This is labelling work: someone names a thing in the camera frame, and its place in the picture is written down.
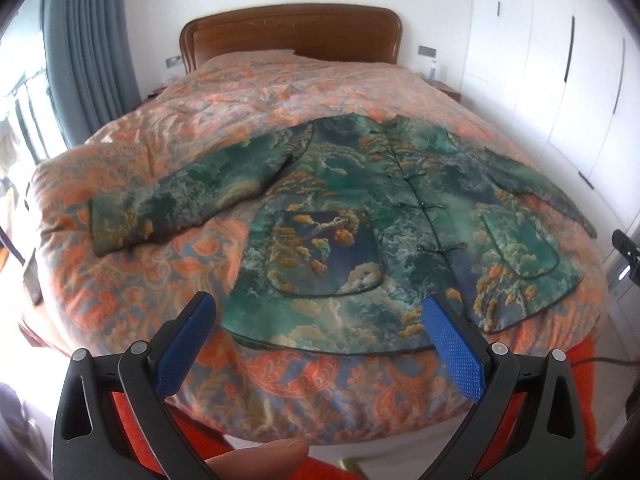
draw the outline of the headboard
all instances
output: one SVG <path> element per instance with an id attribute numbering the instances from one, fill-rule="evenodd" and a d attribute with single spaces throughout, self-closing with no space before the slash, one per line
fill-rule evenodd
<path id="1" fill-rule="evenodd" d="M 398 15 L 381 7 L 285 4 L 232 10 L 187 23 L 180 50 L 187 72 L 227 52 L 292 48 L 327 61 L 396 63 Z"/>

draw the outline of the jacket pocket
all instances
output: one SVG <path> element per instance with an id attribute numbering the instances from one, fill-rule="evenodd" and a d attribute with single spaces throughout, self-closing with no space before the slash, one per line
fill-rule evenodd
<path id="1" fill-rule="evenodd" d="M 383 281 L 378 245 L 363 209 L 281 211 L 271 229 L 267 282 L 283 294 L 356 294 Z"/>
<path id="2" fill-rule="evenodd" d="M 558 266 L 558 254 L 525 215 L 492 211 L 482 218 L 498 252 L 520 277 L 543 276 Z"/>

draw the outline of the orange floral duvet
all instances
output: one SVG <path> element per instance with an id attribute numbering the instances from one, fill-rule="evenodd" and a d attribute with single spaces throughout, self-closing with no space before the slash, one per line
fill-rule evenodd
<path id="1" fill-rule="evenodd" d="M 47 311 L 71 348 L 122 352 L 150 339 L 198 290 L 213 294 L 222 311 L 257 206 L 242 202 L 165 243 L 98 258 L 91 197 L 146 186 L 205 152 L 268 130 L 348 113 L 378 121 L 423 118 L 527 163 L 502 134 L 404 68 L 288 51 L 217 57 L 36 170 L 30 202 L 42 215 L 40 280 Z M 584 276 L 561 303 L 492 336 L 514 352 L 541 355 L 571 348 L 594 329 L 606 313 L 607 287 L 584 229 L 532 196 L 521 200 L 540 212 Z M 169 402 L 239 438 L 305 436 L 312 444 L 414 431 L 469 406 L 434 351 L 376 357 L 262 351 L 240 346 L 219 327 Z"/>

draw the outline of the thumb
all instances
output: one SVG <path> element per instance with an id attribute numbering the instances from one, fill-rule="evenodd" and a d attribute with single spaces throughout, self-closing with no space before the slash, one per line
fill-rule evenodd
<path id="1" fill-rule="evenodd" d="M 207 465 L 221 480 L 288 480 L 308 453 L 304 440 L 286 438 L 215 456 Z"/>

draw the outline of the green floral jacket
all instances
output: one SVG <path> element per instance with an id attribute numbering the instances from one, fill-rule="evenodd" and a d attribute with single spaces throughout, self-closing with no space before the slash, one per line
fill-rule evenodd
<path id="1" fill-rule="evenodd" d="M 442 293 L 485 332 L 557 303 L 582 279 L 517 199 L 592 236 L 537 171 L 425 121 L 346 115 L 201 157 L 92 200 L 95 252 L 153 241 L 249 198 L 261 204 L 222 325 L 245 345 L 332 354 L 428 348 L 419 303 Z"/>

